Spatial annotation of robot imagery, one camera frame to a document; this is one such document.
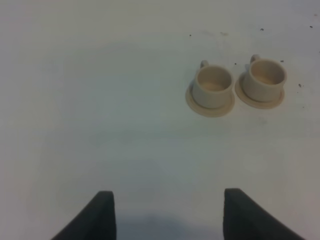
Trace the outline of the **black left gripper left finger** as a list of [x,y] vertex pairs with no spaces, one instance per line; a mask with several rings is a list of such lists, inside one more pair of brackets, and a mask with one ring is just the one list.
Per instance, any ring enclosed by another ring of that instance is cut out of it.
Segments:
[[100,191],[54,240],[115,240],[117,224],[112,191]]

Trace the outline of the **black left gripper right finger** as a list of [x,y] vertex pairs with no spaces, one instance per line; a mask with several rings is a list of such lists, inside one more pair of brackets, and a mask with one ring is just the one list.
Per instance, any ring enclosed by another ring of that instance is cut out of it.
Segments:
[[239,188],[224,190],[225,240],[301,240]]

